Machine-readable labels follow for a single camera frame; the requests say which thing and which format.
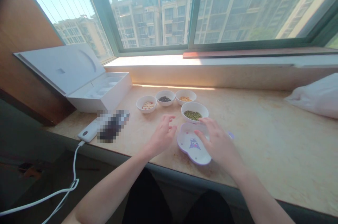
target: charging cable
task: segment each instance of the charging cable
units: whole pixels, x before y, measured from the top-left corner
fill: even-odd
[[[8,215],[10,213],[14,213],[14,212],[17,212],[17,211],[21,211],[23,209],[26,209],[26,208],[29,208],[29,207],[32,207],[32,206],[35,206],[37,204],[40,204],[41,202],[43,201],[46,201],[47,199],[50,199],[51,197],[54,197],[55,195],[57,194],[60,194],[60,193],[64,193],[66,192],[66,195],[63,197],[63,199],[60,201],[60,203],[57,205],[57,207],[55,208],[55,210],[52,212],[52,214],[42,223],[42,224],[45,224],[47,223],[47,221],[49,221],[49,219],[58,211],[60,210],[60,208],[63,206],[63,202],[65,201],[66,197],[68,196],[68,194],[75,190],[75,188],[77,187],[78,183],[79,183],[79,179],[76,178],[76,173],[75,173],[75,161],[76,161],[76,154],[77,154],[77,151],[78,149],[83,146],[85,144],[85,141],[81,141],[78,145],[77,145],[77,148],[75,150],[75,154],[74,154],[74,161],[73,161],[73,174],[74,174],[74,179],[73,179],[73,182],[71,183],[70,187],[68,189],[62,189],[62,190],[59,190],[57,192],[54,192],[53,194],[50,194],[49,196],[43,198],[43,199],[40,199],[38,201],[35,201],[33,203],[30,203],[30,204],[27,204],[27,205],[24,205],[24,206],[20,206],[20,207],[17,207],[17,208],[13,208],[13,209],[10,209],[10,210],[7,210],[7,211],[4,211],[4,212],[0,212],[0,217],[1,216],[4,216],[4,215]]]

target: purple cartoon character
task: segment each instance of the purple cartoon character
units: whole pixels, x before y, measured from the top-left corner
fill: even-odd
[[[190,139],[190,147],[189,148],[198,148],[200,149],[200,146],[198,145],[197,141],[195,139]]]

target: marble countertop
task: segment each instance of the marble countertop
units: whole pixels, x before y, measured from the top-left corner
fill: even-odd
[[[158,91],[178,87],[134,85],[119,110],[129,110],[130,120],[114,143],[89,144],[123,155],[133,156],[149,140],[160,117],[177,116],[172,122],[179,128],[185,121],[181,106],[175,101],[169,107],[156,106],[142,114],[136,101],[155,96]],[[244,162],[256,172],[272,196],[290,204],[338,216],[338,121],[294,107],[283,99],[289,92],[226,88],[194,88],[196,102],[206,106],[209,116],[234,134],[234,143]],[[48,131],[77,139],[96,114],[75,111]],[[236,187],[234,181],[211,161],[195,165],[174,140],[165,152],[151,163]]]

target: cartoon plate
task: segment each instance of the cartoon plate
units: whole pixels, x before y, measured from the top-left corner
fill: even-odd
[[[209,140],[209,132],[205,125],[184,123],[177,135],[177,144],[194,163],[206,165],[211,161],[211,156],[208,154],[200,138],[194,133],[195,130],[203,132]]]

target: dark pants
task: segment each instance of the dark pants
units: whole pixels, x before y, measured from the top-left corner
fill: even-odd
[[[144,169],[130,189],[122,224],[173,223],[171,211],[152,174]],[[207,191],[195,202],[184,224],[234,224],[231,211],[223,197]]]

